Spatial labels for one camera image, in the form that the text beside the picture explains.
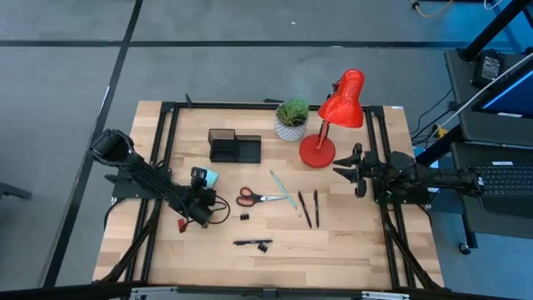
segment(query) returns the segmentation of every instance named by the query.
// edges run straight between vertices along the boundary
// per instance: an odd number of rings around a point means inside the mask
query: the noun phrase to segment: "lamp base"
[[[329,138],[325,138],[320,149],[316,149],[318,134],[312,134],[301,141],[300,158],[309,167],[325,168],[335,158],[335,145]]]

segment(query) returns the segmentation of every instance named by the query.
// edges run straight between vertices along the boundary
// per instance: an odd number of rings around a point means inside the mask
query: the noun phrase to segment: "lamp shade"
[[[349,69],[342,74],[337,90],[318,110],[318,115],[329,123],[346,128],[363,126],[363,109],[359,104],[359,94],[363,89],[365,76],[357,69]]]

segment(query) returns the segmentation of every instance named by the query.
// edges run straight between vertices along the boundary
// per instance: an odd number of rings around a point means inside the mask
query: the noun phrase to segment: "green plant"
[[[277,108],[277,118],[288,127],[298,127],[306,122],[309,103],[302,98],[289,100]]]

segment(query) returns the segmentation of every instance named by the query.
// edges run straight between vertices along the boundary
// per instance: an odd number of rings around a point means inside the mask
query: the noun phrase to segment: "gray carpet floor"
[[[121,41],[134,4],[0,0],[0,40]],[[430,13],[441,5],[423,2],[421,7]],[[423,18],[407,0],[145,0],[132,40],[467,43],[494,16],[482,4],[454,3],[437,17]],[[531,33],[520,15],[494,42],[515,38],[525,48],[533,45]],[[33,191],[31,202],[0,201],[1,290],[40,284],[118,51],[0,47],[0,182]],[[362,104],[403,106],[411,130],[418,116],[450,89],[442,48],[130,47],[106,127],[128,132],[139,100],[182,101],[185,93],[193,101],[301,96],[323,103],[331,83],[347,68],[366,75]],[[422,123],[446,109],[444,101]],[[111,171],[92,168],[59,285],[92,278],[112,190],[103,175]],[[480,234],[480,248],[463,256],[456,250],[465,239],[461,218],[438,212],[432,218],[447,287],[533,298],[527,284],[533,282],[533,241]]]

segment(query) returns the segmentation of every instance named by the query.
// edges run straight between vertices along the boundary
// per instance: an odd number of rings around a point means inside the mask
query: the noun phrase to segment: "wooden table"
[[[141,101],[133,121],[131,137],[135,148],[149,158],[161,102]],[[385,107],[387,130],[392,151],[413,155],[406,117],[401,107]],[[384,161],[379,124],[375,120],[380,158]],[[310,112],[306,135],[318,133],[321,119]],[[262,136],[262,163],[211,163],[208,157],[209,128],[234,128],[237,134]],[[238,109],[194,109],[179,111],[172,147],[172,179],[187,185],[192,167],[207,167],[219,173],[215,185],[218,195],[231,205],[229,219],[221,225],[201,229],[189,225],[179,233],[181,216],[163,203],[157,230],[149,283],[168,285],[389,289],[391,280],[386,260],[384,234],[379,207],[371,188],[364,198],[354,196],[354,185],[331,169],[313,169],[299,158],[299,142],[283,142],[274,133],[274,111]],[[167,129],[162,141],[166,141]],[[362,128],[331,126],[328,136],[336,146],[336,158],[347,157],[355,142],[369,149],[366,125]],[[164,152],[162,142],[160,154]],[[280,194],[271,178],[273,170],[298,203],[299,210],[287,200],[261,203],[243,208],[235,204],[239,189],[250,187],[256,193]],[[320,228],[315,226],[312,193],[318,191]],[[310,208],[313,229],[301,213],[297,192],[301,191]],[[427,215],[415,205],[403,205],[407,237],[413,254],[431,278],[443,284],[441,268]],[[111,212],[94,278],[105,276],[129,247],[135,227],[138,199],[128,199]],[[243,210],[250,214],[241,221]],[[217,212],[214,221],[225,212]],[[234,246],[237,239],[272,238],[268,251],[257,246]],[[141,273],[141,250],[134,278]],[[401,283],[406,285],[401,254],[396,250]]]

